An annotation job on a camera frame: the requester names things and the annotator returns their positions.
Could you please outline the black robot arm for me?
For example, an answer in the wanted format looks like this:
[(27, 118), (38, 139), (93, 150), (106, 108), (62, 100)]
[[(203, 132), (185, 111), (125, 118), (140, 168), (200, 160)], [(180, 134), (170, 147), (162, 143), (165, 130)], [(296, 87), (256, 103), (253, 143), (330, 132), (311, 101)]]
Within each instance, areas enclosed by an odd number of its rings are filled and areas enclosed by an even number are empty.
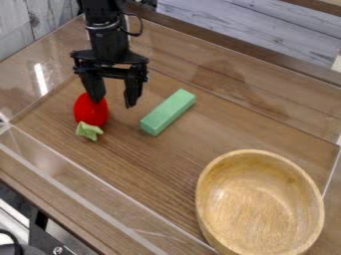
[(74, 51), (74, 72), (80, 75), (92, 101), (98, 104), (108, 94), (105, 78), (124, 80), (126, 107), (137, 105), (149, 81), (150, 59), (130, 49), (129, 37), (140, 37), (145, 26), (132, 32), (128, 26), (128, 0), (81, 0), (92, 48)]

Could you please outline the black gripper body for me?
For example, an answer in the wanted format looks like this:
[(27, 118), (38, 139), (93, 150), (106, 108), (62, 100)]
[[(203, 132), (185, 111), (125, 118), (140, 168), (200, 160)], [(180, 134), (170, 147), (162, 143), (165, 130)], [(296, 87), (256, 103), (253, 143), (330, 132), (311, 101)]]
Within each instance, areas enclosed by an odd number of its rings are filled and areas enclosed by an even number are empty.
[(149, 59), (130, 50), (129, 34), (117, 27), (89, 26), (92, 41), (89, 50), (74, 51), (76, 73), (125, 79), (133, 76), (149, 80)]

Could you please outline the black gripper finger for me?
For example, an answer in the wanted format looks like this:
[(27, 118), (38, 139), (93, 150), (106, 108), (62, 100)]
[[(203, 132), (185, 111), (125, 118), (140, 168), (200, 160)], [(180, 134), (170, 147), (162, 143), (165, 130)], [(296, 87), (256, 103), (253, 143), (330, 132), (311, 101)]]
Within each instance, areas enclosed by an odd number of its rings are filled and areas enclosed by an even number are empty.
[(96, 73), (86, 72), (81, 74), (81, 79), (93, 102), (98, 104), (108, 93), (104, 78)]
[(132, 108), (137, 105), (140, 97), (144, 94), (145, 79), (142, 77), (128, 77), (125, 83), (126, 83), (125, 90), (126, 107)]

